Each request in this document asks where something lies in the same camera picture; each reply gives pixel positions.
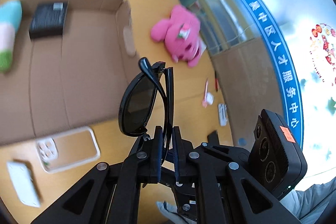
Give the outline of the grey sleeved forearm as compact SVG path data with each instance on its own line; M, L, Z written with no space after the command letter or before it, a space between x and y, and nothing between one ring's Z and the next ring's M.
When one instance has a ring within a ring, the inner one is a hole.
M335 178L305 191L292 190L280 203L301 223L316 223L335 194Z

